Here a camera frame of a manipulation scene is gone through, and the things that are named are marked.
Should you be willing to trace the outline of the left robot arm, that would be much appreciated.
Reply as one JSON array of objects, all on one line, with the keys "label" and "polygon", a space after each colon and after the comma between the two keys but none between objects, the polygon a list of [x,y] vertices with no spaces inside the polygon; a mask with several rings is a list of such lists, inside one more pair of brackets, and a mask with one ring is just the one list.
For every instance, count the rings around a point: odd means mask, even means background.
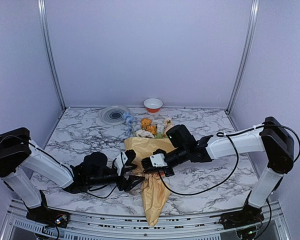
[{"label": "left robot arm", "polygon": [[108,167],[107,156],[93,152],[79,165],[66,166],[37,146],[25,127],[0,134],[0,178],[43,223],[53,219],[53,211],[43,204],[44,195],[33,186],[24,168],[46,177],[70,194],[98,191],[110,184],[115,184],[119,191],[129,192],[145,180],[143,176],[126,176],[137,167],[133,163],[135,158],[134,150],[122,151]]}]

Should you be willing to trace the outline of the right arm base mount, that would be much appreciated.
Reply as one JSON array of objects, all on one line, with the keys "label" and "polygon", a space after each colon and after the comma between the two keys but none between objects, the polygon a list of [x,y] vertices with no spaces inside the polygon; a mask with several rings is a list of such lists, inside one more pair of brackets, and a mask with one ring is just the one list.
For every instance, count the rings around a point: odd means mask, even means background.
[{"label": "right arm base mount", "polygon": [[250,194],[247,196],[241,210],[223,213],[220,216],[218,222],[223,225],[223,228],[225,230],[255,224],[258,222],[262,222],[265,219],[262,214],[261,207],[256,208],[249,205],[249,197]]}]

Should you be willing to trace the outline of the pink fake flower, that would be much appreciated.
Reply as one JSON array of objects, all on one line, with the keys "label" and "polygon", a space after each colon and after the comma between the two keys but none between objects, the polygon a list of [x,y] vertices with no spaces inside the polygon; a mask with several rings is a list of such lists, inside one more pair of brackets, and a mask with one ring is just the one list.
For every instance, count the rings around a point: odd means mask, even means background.
[{"label": "pink fake flower", "polygon": [[169,129],[174,127],[174,123],[170,117],[167,117],[164,120],[164,132],[167,132]]},{"label": "pink fake flower", "polygon": [[148,138],[148,139],[155,138],[155,136],[151,132],[143,130],[143,129],[137,130],[135,132],[135,136],[138,138]]}]

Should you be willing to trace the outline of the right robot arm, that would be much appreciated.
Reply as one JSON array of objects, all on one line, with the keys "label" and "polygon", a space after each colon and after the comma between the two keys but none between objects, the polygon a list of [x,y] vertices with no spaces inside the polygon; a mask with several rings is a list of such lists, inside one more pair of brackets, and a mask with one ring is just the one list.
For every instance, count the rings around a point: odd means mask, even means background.
[{"label": "right robot arm", "polygon": [[170,177],[174,175],[173,168],[186,161],[207,163],[232,155],[265,152],[268,163],[248,195],[244,208],[237,214],[242,224],[248,224],[257,216],[257,209],[265,204],[300,156],[295,154],[295,142],[300,139],[297,135],[291,136],[293,133],[291,128],[281,125],[272,116],[242,131],[219,132],[199,140],[185,125],[179,124],[167,131],[174,150],[166,152],[157,149],[150,157],[144,158],[141,165],[145,173],[162,171],[166,177]]}]

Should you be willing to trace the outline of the orange wrapping paper sheet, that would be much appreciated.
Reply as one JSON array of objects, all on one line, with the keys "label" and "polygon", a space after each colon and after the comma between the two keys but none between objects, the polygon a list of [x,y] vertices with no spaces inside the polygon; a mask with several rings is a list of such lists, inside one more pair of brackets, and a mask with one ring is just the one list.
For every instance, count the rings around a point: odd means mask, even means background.
[{"label": "orange wrapping paper sheet", "polygon": [[167,138],[143,137],[127,138],[124,140],[124,146],[126,150],[134,150],[136,153],[132,163],[136,164],[137,168],[132,171],[132,174],[145,177],[140,187],[140,194],[146,221],[150,227],[154,227],[159,221],[160,214],[171,192],[165,188],[161,181],[165,175],[163,173],[144,173],[141,160],[150,157],[158,149],[168,153],[175,148]]}]

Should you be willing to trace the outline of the orange fake flower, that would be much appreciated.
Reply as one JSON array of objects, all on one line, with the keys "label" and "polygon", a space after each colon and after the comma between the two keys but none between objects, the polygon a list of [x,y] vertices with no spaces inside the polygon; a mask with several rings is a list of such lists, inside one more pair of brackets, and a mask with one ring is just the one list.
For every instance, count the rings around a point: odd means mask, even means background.
[{"label": "orange fake flower", "polygon": [[157,126],[149,118],[143,118],[141,121],[141,129],[152,133],[154,136],[157,134]]}]

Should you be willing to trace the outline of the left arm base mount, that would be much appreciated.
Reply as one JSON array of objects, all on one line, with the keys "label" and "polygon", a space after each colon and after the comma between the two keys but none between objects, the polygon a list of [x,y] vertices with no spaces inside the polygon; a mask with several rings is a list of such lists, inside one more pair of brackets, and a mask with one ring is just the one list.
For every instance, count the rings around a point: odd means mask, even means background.
[{"label": "left arm base mount", "polygon": [[66,228],[69,223],[70,214],[66,211],[52,209],[48,207],[46,196],[42,190],[39,191],[41,196],[40,206],[27,208],[26,218],[35,222]]}]

